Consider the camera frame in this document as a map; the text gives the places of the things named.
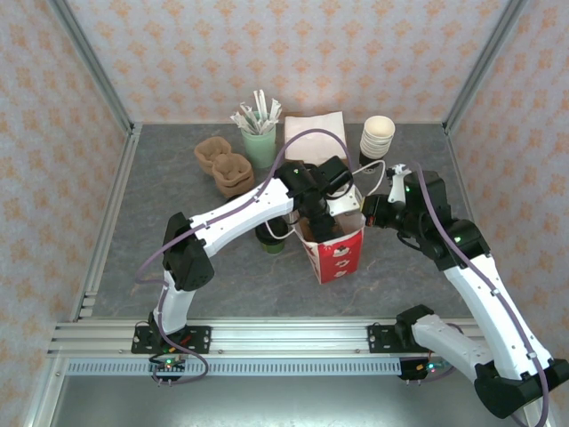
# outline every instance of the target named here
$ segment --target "red and white paper bag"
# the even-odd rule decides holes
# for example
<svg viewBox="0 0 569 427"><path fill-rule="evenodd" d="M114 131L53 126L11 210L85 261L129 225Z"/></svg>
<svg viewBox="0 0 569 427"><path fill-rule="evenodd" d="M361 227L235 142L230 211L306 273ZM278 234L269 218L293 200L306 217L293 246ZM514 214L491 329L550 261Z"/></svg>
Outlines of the red and white paper bag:
<svg viewBox="0 0 569 427"><path fill-rule="evenodd" d="M362 253L365 217L357 212L336 216L335 220L340 224L345 235L324 243L307 242L302 235L301 226L294 225L320 284L331 282L356 271Z"/></svg>

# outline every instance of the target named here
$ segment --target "patterned wall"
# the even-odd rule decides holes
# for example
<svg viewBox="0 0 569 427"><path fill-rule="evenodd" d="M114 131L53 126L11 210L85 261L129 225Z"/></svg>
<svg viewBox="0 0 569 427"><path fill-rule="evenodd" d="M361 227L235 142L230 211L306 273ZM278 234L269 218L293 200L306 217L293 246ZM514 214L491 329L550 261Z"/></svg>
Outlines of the patterned wall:
<svg viewBox="0 0 569 427"><path fill-rule="evenodd" d="M441 122L507 0L71 0L129 115L289 111Z"/></svg>
<svg viewBox="0 0 569 427"><path fill-rule="evenodd" d="M70 315L123 141L47 2L0 2L2 425L23 424Z"/></svg>
<svg viewBox="0 0 569 427"><path fill-rule="evenodd" d="M569 8L532 0L453 135L501 274L534 332L569 358ZM569 387L556 393L569 419Z"/></svg>

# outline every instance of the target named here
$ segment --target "stack of paper cups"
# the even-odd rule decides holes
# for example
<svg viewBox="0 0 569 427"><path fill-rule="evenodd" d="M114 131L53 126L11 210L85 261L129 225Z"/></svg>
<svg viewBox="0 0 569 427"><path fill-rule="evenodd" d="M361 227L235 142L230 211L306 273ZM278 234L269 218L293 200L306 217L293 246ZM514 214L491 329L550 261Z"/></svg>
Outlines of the stack of paper cups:
<svg viewBox="0 0 569 427"><path fill-rule="evenodd" d="M359 143L359 164L369 165L383 158L389 150L395 133L395 124L389 117L373 116L365 120L362 140Z"/></svg>

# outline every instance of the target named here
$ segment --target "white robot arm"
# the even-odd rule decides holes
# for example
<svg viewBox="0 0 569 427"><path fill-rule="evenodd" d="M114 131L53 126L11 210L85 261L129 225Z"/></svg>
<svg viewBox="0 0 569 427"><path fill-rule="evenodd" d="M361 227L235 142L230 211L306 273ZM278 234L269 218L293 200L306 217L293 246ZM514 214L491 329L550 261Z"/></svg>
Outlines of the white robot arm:
<svg viewBox="0 0 569 427"><path fill-rule="evenodd" d="M567 381L569 365L565 360L553 359L525 323L500 279L490 249L477 226L451 216L445 183L438 174L431 171L423 174L438 221L473 268L489 278L493 290L442 238L429 214L417 173L412 173L405 165L396 165L388 169L387 176L392 186L389 195L367 197L363 203L367 225L394 229L397 237L411 247L413 245L407 239L415 239L418 245L413 248L434 261L459 291L482 330L487 347L449 327L424 306L398 316L404 320L396 326L402 341L418 344L446 359L475 384L478 397L500 418L541 396L536 364L545 373L550 390ZM529 338L532 354L528 354L518 332L520 328L514 321Z"/></svg>
<svg viewBox="0 0 569 427"><path fill-rule="evenodd" d="M362 213L366 224L395 229L398 238L408 246L412 245L406 240L414 238L418 243L415 249L434 261L459 291L487 342L487 347L473 342L446 325L432 310L418 306L397 316L396 330L404 346L406 343L421 346L446 359L474 383L479 398L500 418L511 415L541 396L533 359L537 359L545 372L550 390L567 381L569 364L562 359L553 359L533 335L501 282L488 245L476 225L452 218L443 180L436 173L424 173L437 218L444 225L445 233L475 268L492 280L493 292L441 238L426 209L417 174L405 165L396 165L387 170L387 176L392 183L389 195L374 195L364 200ZM353 177L337 157L308 169L300 163L285 163L276 171L264 192L249 205L244 201L257 195L258 189L189 220L181 213L175 214L168 222L165 243L190 228L200 230L164 252L164 278L169 286L163 288L161 295L161 301L164 300L161 312L163 333L172 342L183 339L194 293L213 277L209 258L247 230L298 210L300 216L309 220L317 242L336 238L335 221L330 212L337 215L353 206L352 203L343 204L342 197L334 200L330 196L346 186L343 196L349 197L353 191ZM241 205L244 206L242 210L237 209L238 212L231 216L209 223L213 218L236 211ZM497 294L512 308L515 319L531 340L535 354L527 354L524 342ZM160 304L149 318L155 337L160 336L156 326L159 307Z"/></svg>

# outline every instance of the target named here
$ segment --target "white cable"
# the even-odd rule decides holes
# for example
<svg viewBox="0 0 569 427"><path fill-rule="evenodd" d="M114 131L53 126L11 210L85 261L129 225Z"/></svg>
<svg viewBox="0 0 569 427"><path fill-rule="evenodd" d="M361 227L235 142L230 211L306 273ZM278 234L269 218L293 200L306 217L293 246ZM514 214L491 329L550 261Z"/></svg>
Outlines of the white cable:
<svg viewBox="0 0 569 427"><path fill-rule="evenodd" d="M292 235L294 233L294 228L292 228L284 236L275 236L275 233L273 233L273 230L270 229L270 225L268 225L268 221L265 221L265 225L267 226L268 233L272 236L272 238L275 238L276 240L283 240L285 238L288 238L290 235Z"/></svg>
<svg viewBox="0 0 569 427"><path fill-rule="evenodd" d="M385 169L386 169L385 161L381 160L381 159L375 160L375 161L371 162L369 165L365 165L364 167L360 167L358 170L356 170L353 173L355 175L356 173L360 173L360 172L364 171L365 169L369 169L370 166L378 165L379 163L381 163L383 165L383 169L381 170L380 180L377 181L377 184L375 184L375 187L373 187L373 189L369 193L367 193L366 197L371 196L380 187L381 182L383 181L383 177L385 176Z"/></svg>
<svg viewBox="0 0 569 427"><path fill-rule="evenodd" d="M355 175L356 173L360 173L360 172L364 171L365 169L369 169L370 166L378 165L379 163L383 164L383 167L385 167L385 160L382 160L382 159L373 160L369 165L365 165L363 167L360 167L358 170L353 172L352 175Z"/></svg>

